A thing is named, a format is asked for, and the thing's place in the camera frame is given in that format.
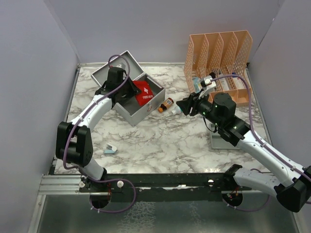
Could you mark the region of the white green bottle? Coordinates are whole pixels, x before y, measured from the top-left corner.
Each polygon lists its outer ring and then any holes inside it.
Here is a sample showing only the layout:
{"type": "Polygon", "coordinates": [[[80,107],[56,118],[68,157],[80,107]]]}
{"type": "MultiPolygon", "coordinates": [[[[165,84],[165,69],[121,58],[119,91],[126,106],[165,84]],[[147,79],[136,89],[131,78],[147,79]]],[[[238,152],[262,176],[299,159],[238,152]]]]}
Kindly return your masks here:
{"type": "Polygon", "coordinates": [[[173,110],[172,110],[172,115],[177,115],[177,114],[180,114],[182,113],[181,109],[177,106],[175,107],[173,110]]]}

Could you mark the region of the brown medicine bottle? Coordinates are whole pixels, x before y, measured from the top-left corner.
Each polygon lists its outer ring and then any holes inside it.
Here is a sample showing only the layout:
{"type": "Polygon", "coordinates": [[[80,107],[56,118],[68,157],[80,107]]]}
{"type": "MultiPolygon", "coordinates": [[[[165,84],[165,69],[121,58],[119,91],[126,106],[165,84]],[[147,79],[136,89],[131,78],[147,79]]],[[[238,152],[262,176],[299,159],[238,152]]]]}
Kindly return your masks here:
{"type": "Polygon", "coordinates": [[[167,98],[163,103],[161,103],[160,107],[158,108],[158,112],[163,113],[164,111],[168,110],[173,104],[173,99],[167,98]]]}

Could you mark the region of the silver metal case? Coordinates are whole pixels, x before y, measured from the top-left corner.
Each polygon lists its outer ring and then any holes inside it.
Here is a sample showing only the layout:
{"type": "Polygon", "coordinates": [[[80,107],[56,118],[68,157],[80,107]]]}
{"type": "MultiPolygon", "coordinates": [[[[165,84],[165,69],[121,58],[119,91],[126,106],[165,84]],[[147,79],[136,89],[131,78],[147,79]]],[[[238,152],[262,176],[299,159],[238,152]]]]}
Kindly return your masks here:
{"type": "Polygon", "coordinates": [[[121,71],[124,77],[129,74],[129,80],[114,94],[113,108],[134,127],[164,101],[165,88],[142,69],[129,51],[125,51],[91,74],[99,87],[98,93],[105,95],[118,87],[123,82],[121,71]]]}

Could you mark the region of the red first aid pouch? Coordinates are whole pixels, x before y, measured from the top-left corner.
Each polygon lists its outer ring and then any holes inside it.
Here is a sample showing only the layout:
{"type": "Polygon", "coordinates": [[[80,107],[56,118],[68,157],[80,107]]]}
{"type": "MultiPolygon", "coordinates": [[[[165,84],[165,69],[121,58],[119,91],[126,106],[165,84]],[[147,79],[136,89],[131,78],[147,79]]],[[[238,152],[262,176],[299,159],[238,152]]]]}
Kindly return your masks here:
{"type": "Polygon", "coordinates": [[[134,85],[141,91],[140,94],[135,96],[140,106],[148,103],[153,97],[153,92],[146,81],[133,81],[134,85]]]}

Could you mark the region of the grey plastic tray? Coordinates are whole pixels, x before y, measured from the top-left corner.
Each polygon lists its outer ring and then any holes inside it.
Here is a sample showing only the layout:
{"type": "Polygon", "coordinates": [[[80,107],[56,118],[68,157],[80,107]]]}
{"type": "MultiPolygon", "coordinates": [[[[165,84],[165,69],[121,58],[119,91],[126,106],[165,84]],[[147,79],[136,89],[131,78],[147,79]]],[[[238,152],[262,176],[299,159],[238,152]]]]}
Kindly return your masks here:
{"type": "Polygon", "coordinates": [[[220,137],[217,132],[213,132],[215,126],[210,123],[209,128],[212,130],[210,132],[211,148],[216,150],[239,150],[237,147],[234,147],[229,142],[226,142],[220,137]]]}

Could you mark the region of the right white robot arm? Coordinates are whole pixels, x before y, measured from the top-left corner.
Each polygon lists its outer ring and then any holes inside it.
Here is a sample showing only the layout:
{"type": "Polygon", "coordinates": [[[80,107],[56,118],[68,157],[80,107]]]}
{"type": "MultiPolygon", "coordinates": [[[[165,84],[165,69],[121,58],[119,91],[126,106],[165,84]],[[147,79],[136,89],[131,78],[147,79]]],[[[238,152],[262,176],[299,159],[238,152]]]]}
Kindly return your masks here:
{"type": "Polygon", "coordinates": [[[235,115],[236,103],[229,94],[219,93],[209,102],[192,93],[177,101],[184,115],[202,115],[214,124],[222,139],[247,152],[272,176],[255,173],[239,165],[224,176],[223,184],[229,190],[238,186],[249,187],[275,197],[287,210],[299,212],[311,197],[311,168],[304,167],[286,157],[263,140],[251,125],[235,115]]]}

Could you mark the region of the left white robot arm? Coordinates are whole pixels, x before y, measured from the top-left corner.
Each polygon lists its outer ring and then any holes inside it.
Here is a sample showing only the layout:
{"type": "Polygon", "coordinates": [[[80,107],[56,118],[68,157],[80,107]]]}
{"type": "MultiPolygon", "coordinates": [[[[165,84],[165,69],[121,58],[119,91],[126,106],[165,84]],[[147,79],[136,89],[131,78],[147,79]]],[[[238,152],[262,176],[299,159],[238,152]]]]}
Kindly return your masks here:
{"type": "Polygon", "coordinates": [[[100,192],[106,189],[106,170],[93,156],[91,133],[102,117],[116,103],[126,102],[141,93],[129,78],[129,72],[120,67],[110,67],[107,80],[90,104],[71,122],[61,122],[57,127],[56,158],[63,161],[66,170],[78,169],[88,176],[90,185],[100,192]]]}

